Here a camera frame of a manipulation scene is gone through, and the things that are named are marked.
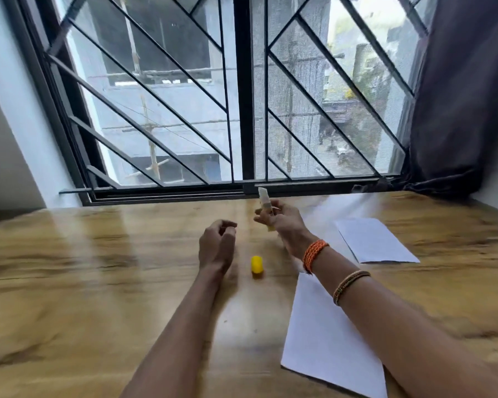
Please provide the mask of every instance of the yellow glue stick cap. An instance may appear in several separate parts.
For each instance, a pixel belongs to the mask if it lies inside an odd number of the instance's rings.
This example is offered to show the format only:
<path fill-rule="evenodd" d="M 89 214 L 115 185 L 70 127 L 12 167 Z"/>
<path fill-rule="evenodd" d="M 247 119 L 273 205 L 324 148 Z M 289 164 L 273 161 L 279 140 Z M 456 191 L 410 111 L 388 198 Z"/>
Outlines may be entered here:
<path fill-rule="evenodd" d="M 253 274 L 260 274 L 264 271 L 264 267 L 262 266 L 262 257 L 253 256 L 251 258 L 251 272 Z"/>

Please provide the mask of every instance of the bracelet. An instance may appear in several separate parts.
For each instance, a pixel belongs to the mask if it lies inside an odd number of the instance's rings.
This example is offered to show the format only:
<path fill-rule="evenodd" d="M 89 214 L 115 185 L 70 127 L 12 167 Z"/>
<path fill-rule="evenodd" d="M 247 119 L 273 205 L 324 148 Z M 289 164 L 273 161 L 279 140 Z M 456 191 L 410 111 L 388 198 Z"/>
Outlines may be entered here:
<path fill-rule="evenodd" d="M 303 267 L 304 270 L 308 274 L 312 274 L 312 263 L 317 257 L 317 255 L 321 252 L 321 250 L 327 247 L 329 244 L 324 240 L 314 241 L 312 244 L 308 246 L 306 251 L 304 252 L 303 257 Z"/>
<path fill-rule="evenodd" d="M 332 295 L 334 299 L 334 304 L 336 306 L 339 306 L 339 298 L 346 290 L 346 288 L 351 286 L 355 281 L 360 279 L 362 276 L 371 276 L 371 274 L 368 271 L 355 271 L 352 274 L 350 274 L 348 277 L 346 277 L 343 281 L 341 281 L 341 283 L 335 290 L 334 294 Z"/>

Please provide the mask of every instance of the person's right arm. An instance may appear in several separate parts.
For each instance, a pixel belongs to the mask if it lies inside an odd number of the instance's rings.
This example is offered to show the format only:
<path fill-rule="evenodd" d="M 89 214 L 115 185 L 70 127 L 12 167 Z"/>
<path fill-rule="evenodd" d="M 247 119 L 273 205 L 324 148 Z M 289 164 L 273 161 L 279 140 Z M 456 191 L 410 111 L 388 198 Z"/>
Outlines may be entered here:
<path fill-rule="evenodd" d="M 297 208 L 272 200 L 270 216 L 256 210 L 255 221 L 274 226 L 288 251 L 302 260 L 318 237 L 308 231 Z M 312 272 L 329 294 L 358 267 L 325 247 Z M 396 381 L 413 398 L 498 398 L 498 376 L 458 341 L 370 276 L 356 280 L 340 307 Z"/>

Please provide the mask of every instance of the wood grain surface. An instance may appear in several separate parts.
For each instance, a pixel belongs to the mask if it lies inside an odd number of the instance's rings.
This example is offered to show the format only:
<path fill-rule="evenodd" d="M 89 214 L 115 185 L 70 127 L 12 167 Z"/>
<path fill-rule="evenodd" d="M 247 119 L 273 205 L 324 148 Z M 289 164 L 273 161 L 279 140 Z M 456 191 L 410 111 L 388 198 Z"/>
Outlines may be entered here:
<path fill-rule="evenodd" d="M 414 193 L 289 198 L 354 259 L 332 224 L 380 219 L 420 264 L 360 265 L 498 371 L 498 211 Z M 258 200 L 39 211 L 0 224 L 0 398 L 117 397 L 198 270 L 216 218 L 239 223 L 217 296 L 199 396 L 341 397 L 280 368 L 297 272 Z M 254 280 L 253 255 L 265 274 Z M 405 394 L 387 374 L 391 398 Z"/>

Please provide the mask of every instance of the white paper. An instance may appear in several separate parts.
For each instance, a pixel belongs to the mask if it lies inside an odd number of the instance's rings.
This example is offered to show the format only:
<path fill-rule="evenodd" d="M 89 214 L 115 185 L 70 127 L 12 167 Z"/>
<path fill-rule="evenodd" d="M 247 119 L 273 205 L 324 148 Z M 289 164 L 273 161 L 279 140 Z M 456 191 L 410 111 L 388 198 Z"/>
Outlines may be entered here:
<path fill-rule="evenodd" d="M 299 274 L 280 364 L 369 398 L 387 398 L 381 361 L 312 275 Z"/>
<path fill-rule="evenodd" d="M 342 219 L 336 225 L 359 263 L 420 262 L 378 219 Z"/>

